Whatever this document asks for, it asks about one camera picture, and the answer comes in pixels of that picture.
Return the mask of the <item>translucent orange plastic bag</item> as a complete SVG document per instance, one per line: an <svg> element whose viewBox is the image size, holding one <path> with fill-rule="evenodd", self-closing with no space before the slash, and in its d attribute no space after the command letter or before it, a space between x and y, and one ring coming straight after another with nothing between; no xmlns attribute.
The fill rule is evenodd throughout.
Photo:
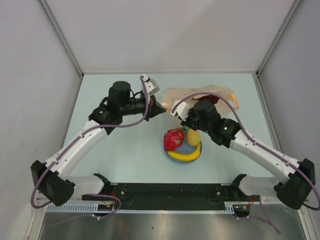
<svg viewBox="0 0 320 240"><path fill-rule="evenodd" d="M223 97L229 103L231 103L232 107L236 111L240 107L239 101L236 98L234 91L228 87L218 85L207 85L201 88L169 87L164 91L160 103L164 108L166 108L166 112L169 114L171 111L171 106L175 100L182 100L189 95L202 92L213 93ZM200 94L197 96L193 96L190 99L186 100L186 102L193 107L195 103L199 102L200 100L204 100L203 97L207 95L208 94ZM231 112L231 109L228 107L228 105L221 99L218 100L215 106L217 112L223 116Z"/></svg>

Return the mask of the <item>dark red fake grapes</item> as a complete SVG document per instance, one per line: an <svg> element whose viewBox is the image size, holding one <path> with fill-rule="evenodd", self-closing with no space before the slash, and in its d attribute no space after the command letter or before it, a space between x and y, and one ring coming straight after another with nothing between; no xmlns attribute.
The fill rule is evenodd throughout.
<svg viewBox="0 0 320 240"><path fill-rule="evenodd" d="M216 104L218 101L219 101L219 97L216 97L216 96L214 96L214 95L205 95L204 97L203 97L203 99L204 100L208 100L208 101L210 101L210 102L212 102L213 104Z"/></svg>

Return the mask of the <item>red fake dragon fruit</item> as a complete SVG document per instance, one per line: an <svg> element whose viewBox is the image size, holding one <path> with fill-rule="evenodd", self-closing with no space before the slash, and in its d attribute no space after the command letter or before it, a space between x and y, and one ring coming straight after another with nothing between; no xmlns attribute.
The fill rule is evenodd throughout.
<svg viewBox="0 0 320 240"><path fill-rule="evenodd" d="M177 127L170 129L163 137L163 148L166 151L173 151L180 147L185 139L185 129Z"/></svg>

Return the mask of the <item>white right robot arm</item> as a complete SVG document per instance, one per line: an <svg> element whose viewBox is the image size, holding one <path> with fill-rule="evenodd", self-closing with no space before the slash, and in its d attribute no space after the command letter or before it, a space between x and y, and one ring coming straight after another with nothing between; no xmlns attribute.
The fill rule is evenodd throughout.
<svg viewBox="0 0 320 240"><path fill-rule="evenodd" d="M299 210L316 183L315 165L305 158L289 157L246 132L230 118L223 118L210 100L201 100L194 106L182 102L173 112L181 124L209 135L219 146L239 152L269 171L273 177L252 177L240 174L230 188L231 196L242 201L248 195L278 198L287 207Z"/></svg>

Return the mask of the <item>yellow fake banana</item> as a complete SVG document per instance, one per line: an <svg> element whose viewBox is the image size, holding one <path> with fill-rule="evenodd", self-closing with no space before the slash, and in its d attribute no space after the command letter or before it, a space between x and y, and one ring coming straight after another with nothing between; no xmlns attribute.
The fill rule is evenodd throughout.
<svg viewBox="0 0 320 240"><path fill-rule="evenodd" d="M202 149L202 145L201 145L201 143L199 143L192 153L184 154L184 153L178 153L178 152L174 152L174 151L168 151L167 154L171 158L178 160L178 161L181 161L181 162L192 162L200 156L201 149Z"/></svg>

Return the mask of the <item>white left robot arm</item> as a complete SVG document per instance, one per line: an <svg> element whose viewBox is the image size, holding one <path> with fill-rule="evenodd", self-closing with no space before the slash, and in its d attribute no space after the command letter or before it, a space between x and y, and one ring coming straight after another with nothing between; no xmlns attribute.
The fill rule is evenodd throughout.
<svg viewBox="0 0 320 240"><path fill-rule="evenodd" d="M89 115L79 133L61 150L45 162L36 160L30 167L34 183L31 205L35 209L36 193L43 194L50 203L62 206L73 197L95 195L100 200L110 196L111 188L100 174L71 178L70 175L83 157L116 128L129 128L163 114L166 109L157 102L157 83L140 76L142 90L139 98L126 81L116 81L108 96Z"/></svg>

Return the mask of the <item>yellow fake lemon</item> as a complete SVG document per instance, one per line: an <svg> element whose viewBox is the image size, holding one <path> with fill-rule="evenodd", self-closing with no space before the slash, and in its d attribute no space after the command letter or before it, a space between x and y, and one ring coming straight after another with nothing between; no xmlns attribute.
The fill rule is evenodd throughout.
<svg viewBox="0 0 320 240"><path fill-rule="evenodd" d="M193 129L189 129L187 131L185 139L187 143L192 147L196 147L201 142L201 136L199 132Z"/></svg>

